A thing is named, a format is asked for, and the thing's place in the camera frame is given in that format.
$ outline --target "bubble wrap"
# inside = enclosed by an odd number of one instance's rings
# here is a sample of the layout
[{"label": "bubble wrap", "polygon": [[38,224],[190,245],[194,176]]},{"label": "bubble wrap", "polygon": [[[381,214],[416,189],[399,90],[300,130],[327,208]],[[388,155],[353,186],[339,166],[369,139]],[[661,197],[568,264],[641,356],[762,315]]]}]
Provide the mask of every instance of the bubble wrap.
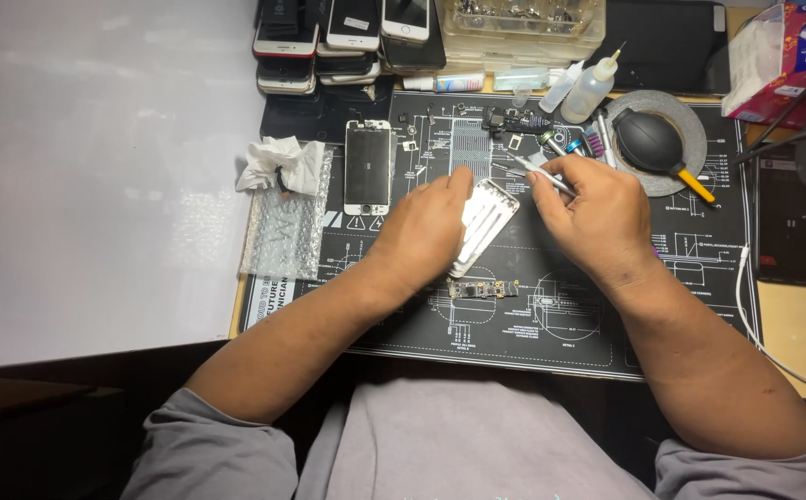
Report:
[{"label": "bubble wrap", "polygon": [[335,148],[325,147],[315,197],[292,193],[284,199],[278,186],[253,191],[239,272],[273,278],[317,278],[334,152]]}]

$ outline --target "hand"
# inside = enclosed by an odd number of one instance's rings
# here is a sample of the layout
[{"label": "hand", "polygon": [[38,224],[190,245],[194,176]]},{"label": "hand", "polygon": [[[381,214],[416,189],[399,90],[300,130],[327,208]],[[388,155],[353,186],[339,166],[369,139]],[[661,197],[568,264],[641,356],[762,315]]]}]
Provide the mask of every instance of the hand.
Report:
[{"label": "hand", "polygon": [[473,179],[467,166],[459,166],[452,176],[416,187],[394,207],[366,257],[411,294],[424,288],[462,251],[462,212]]},{"label": "hand", "polygon": [[650,204],[637,177],[577,155],[542,168],[563,174],[579,195],[558,194],[544,175],[526,176],[548,231],[597,286],[608,294],[659,267],[650,243]]}]

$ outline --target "tape roll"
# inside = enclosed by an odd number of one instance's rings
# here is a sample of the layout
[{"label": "tape roll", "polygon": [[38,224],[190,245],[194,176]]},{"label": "tape roll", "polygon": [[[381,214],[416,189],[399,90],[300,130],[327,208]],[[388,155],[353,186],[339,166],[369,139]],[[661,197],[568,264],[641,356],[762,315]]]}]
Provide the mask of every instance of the tape roll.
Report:
[{"label": "tape roll", "polygon": [[677,133],[680,134],[681,142],[684,143],[684,163],[686,164],[686,171],[694,177],[698,176],[699,172],[701,172],[702,167],[705,165],[706,154],[708,153],[705,128],[702,127],[702,121],[699,120],[696,113],[673,95],[655,90],[629,92],[618,99],[612,100],[612,102],[606,106],[608,116],[606,126],[610,129],[610,142],[612,143],[612,150],[615,155],[616,170],[637,176],[637,178],[640,179],[640,183],[644,186],[644,191],[646,191],[646,196],[648,197],[665,197],[686,188],[686,184],[673,175],[652,174],[638,170],[629,165],[628,162],[621,157],[619,148],[616,146],[618,137],[614,127],[612,127],[612,120],[615,119],[624,108],[654,113],[674,125],[675,129],[677,129]]}]

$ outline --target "white cable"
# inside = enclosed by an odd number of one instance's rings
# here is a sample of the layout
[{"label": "white cable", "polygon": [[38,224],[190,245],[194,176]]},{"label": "white cable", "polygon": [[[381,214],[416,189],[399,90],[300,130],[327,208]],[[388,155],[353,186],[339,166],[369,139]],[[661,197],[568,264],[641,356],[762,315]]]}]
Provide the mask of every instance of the white cable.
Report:
[{"label": "white cable", "polygon": [[805,376],[803,376],[803,375],[797,373],[795,370],[790,369],[789,367],[785,366],[781,361],[779,361],[779,359],[775,358],[773,356],[773,354],[771,354],[770,352],[767,352],[767,349],[761,343],[760,339],[757,338],[757,335],[755,334],[755,330],[752,330],[751,326],[749,326],[749,320],[745,317],[745,311],[742,309],[742,294],[741,294],[741,290],[742,290],[742,271],[745,270],[745,262],[746,262],[746,260],[748,258],[749,258],[749,244],[747,243],[747,244],[745,244],[745,246],[742,247],[742,254],[740,255],[740,258],[739,258],[739,272],[736,274],[736,307],[737,307],[737,309],[739,309],[739,315],[740,315],[740,318],[742,318],[742,324],[745,325],[746,331],[749,332],[749,337],[751,337],[751,340],[761,350],[761,352],[764,353],[764,355],[767,358],[770,358],[770,360],[773,361],[774,364],[777,367],[781,368],[783,371],[789,373],[790,375],[794,376],[795,378],[797,378],[800,381],[806,382],[806,377]]}]

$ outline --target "person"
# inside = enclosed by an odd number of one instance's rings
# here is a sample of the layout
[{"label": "person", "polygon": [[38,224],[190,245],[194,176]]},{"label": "person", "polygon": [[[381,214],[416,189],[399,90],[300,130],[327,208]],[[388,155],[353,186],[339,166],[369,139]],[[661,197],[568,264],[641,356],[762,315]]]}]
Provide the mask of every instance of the person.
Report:
[{"label": "person", "polygon": [[654,256],[637,178],[575,155],[543,168],[578,196],[530,173],[542,219],[619,311],[680,437],[659,448],[654,494],[520,372],[440,376],[439,363],[358,385],[298,477],[292,441],[270,424],[449,268],[472,188],[460,166],[401,199],[358,264],[226,344],[153,412],[124,498],[806,499],[806,404]]}]

